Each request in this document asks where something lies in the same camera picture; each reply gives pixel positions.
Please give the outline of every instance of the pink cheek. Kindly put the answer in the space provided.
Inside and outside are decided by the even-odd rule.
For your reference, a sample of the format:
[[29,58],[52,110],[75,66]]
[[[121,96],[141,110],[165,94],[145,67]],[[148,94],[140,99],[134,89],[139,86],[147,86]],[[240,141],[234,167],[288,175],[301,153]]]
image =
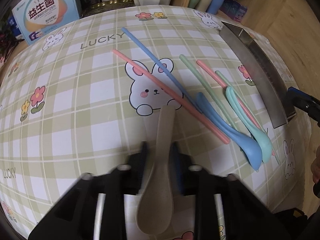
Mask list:
[[143,91],[143,92],[141,92],[140,96],[141,96],[142,98],[146,98],[146,97],[148,96],[148,93],[145,92],[145,91]]

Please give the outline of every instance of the light blue box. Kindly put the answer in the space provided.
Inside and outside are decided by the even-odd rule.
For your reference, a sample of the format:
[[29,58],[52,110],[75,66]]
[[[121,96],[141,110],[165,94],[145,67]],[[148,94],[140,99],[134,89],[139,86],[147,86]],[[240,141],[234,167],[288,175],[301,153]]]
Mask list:
[[29,45],[43,35],[78,20],[80,11],[80,0],[22,0],[12,9]]

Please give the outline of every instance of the blue cup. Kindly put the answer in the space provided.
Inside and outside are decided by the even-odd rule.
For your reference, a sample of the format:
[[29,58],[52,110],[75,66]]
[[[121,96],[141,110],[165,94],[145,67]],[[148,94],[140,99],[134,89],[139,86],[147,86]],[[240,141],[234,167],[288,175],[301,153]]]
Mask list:
[[223,2],[224,0],[212,0],[209,7],[207,8],[207,13],[217,14]]

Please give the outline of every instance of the chopstick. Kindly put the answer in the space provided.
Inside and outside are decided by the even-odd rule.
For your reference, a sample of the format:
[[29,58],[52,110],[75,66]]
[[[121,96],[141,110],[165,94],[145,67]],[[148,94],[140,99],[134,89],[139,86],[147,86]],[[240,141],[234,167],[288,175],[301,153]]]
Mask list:
[[142,72],[146,77],[148,77],[151,81],[153,81],[156,85],[164,90],[168,95],[174,98],[179,104],[181,104],[191,115],[193,115],[197,120],[199,120],[205,127],[207,127],[211,132],[213,132],[224,144],[229,144],[230,139],[221,132],[209,119],[207,119],[204,115],[199,113],[188,101],[184,100],[180,97],[176,92],[174,92],[167,85],[162,83],[155,76],[150,74],[147,70],[140,67],[133,60],[129,59],[127,56],[122,54],[116,49],[113,49],[112,52],[122,58],[124,61],[129,62],[133,67],[137,68],[140,72]]
[[201,112],[201,109],[197,106],[196,102],[193,100],[192,96],[184,89],[184,87],[179,83],[179,81],[174,77],[174,75],[171,74],[169,70],[167,70],[166,67],[162,65],[162,63],[157,59],[155,55],[152,54],[150,50],[147,49],[146,46],[142,44],[141,41],[139,41],[131,32],[129,32],[126,28],[122,27],[121,30],[127,34],[127,36],[140,48],[144,51],[145,54],[147,54],[155,63],[156,65],[163,70],[163,72],[171,79],[171,81],[179,88],[179,90],[186,95],[188,100],[191,104],[199,111]]
[[210,94],[212,99],[216,102],[218,107],[221,109],[224,116],[227,118],[231,126],[238,130],[236,123],[233,121],[232,117],[228,113],[227,109],[225,108],[224,104],[220,101],[217,95],[214,93],[213,89],[211,88],[210,84],[203,78],[203,76],[198,72],[198,70],[194,67],[194,65],[186,58],[185,55],[181,54],[179,56],[181,61],[190,69],[190,71],[196,76],[196,78],[200,81],[200,83],[204,86],[207,92]]
[[[197,64],[204,70],[206,71],[222,88],[226,89],[228,86],[232,86],[231,83],[225,78],[225,76],[220,72],[217,71],[215,73],[211,68],[209,68],[202,60],[197,60]],[[259,121],[255,118],[254,114],[252,113],[251,109],[247,105],[247,103],[244,101],[244,99],[240,96],[240,94],[235,90],[235,93],[238,97],[238,102],[242,109],[244,110],[245,114],[249,117],[250,121],[254,123],[256,127],[259,129],[263,130],[265,133],[266,131],[264,130],[263,126],[259,123]],[[276,152],[274,149],[272,149],[272,155],[276,158],[276,161],[278,165],[281,164],[279,157],[276,155]]]

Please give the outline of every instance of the beige cup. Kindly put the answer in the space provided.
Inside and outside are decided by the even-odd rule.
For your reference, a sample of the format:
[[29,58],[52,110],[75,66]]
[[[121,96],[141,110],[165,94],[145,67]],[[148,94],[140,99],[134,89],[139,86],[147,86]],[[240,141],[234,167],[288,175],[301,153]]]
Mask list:
[[212,0],[200,0],[196,5],[195,9],[200,12],[205,12],[209,7]]

